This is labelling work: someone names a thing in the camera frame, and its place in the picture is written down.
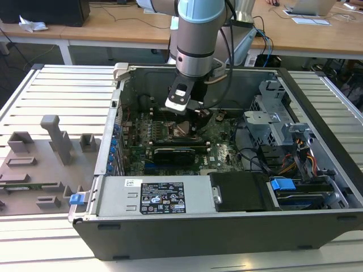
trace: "yellow wire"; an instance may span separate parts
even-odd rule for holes
[[[293,163],[292,165],[290,165],[289,167],[287,167],[285,170],[281,171],[278,174],[281,175],[283,173],[286,173],[287,171],[291,170],[295,165],[296,165],[296,163]]]

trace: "gray plastic block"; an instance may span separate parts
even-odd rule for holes
[[[82,134],[79,139],[79,144],[81,145],[83,153],[97,151],[96,140],[93,134]]]
[[[56,185],[43,185],[41,188],[45,192],[62,192],[62,191],[64,191],[64,185],[62,182],[58,182]]]
[[[69,135],[68,135],[68,132],[66,131],[61,131],[62,133],[62,137],[63,137],[63,144],[64,144],[64,148],[67,149],[67,150],[71,150],[72,149],[72,142],[70,141],[69,139]],[[52,141],[49,142],[50,144],[50,147],[52,148],[52,150],[54,152],[57,152],[54,144]]]
[[[33,144],[27,145],[29,153],[16,154],[10,150],[6,156],[5,161],[33,156],[36,158],[37,164],[22,167],[9,167],[6,163],[2,164],[0,174],[27,173],[30,180],[27,183],[4,185],[0,182],[0,199],[6,204],[6,208],[0,211],[0,216],[67,213],[69,211],[70,193],[68,197],[63,198],[65,186],[70,186],[72,192],[76,192],[80,185],[83,191],[91,189],[97,152],[83,153],[79,145],[79,139],[71,139],[71,164],[64,167],[59,156],[49,148],[49,141],[48,139],[34,140]],[[96,139],[96,143],[97,147],[99,147],[100,139]],[[14,187],[16,185],[19,187],[18,190],[7,189],[7,186]],[[56,196],[61,202],[61,206],[53,209],[40,209],[35,205],[35,202],[37,197],[43,196]]]
[[[58,152],[63,165],[70,163],[70,150],[71,146],[69,137],[64,138],[61,130],[59,129],[59,116],[58,115],[45,115],[40,122],[40,126],[47,130],[50,138],[52,139],[53,148]]]
[[[14,153],[25,153],[29,152],[26,144],[33,143],[34,141],[30,137],[29,133],[24,132],[13,132],[9,141],[7,141],[8,145],[11,147],[11,150]]]
[[[49,197],[38,197],[37,200],[36,204],[41,209],[59,208],[62,204],[55,195]]]
[[[9,167],[14,166],[32,166],[36,165],[36,159],[34,157],[22,157],[22,158],[8,158],[5,160],[5,163]]]
[[[6,188],[0,187],[0,196],[1,195],[7,196],[8,194],[10,194],[10,192],[8,190],[6,190]]]
[[[1,175],[0,183],[12,184],[28,182],[30,179],[28,174]]]
[[[64,189],[64,192],[63,192],[63,198],[70,198],[70,196],[73,194],[70,186],[66,186],[66,188]]]

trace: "computer case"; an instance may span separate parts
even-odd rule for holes
[[[18,23],[19,15],[33,22],[81,27],[90,14],[88,0],[1,0],[0,19]]]

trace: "motherboard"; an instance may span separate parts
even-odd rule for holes
[[[195,125],[161,110],[125,112],[123,145],[127,176],[208,175],[242,171],[234,144],[236,117],[206,111]]]

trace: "barcode sticker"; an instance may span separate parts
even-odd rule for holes
[[[125,187],[141,187],[142,180],[125,180]]]

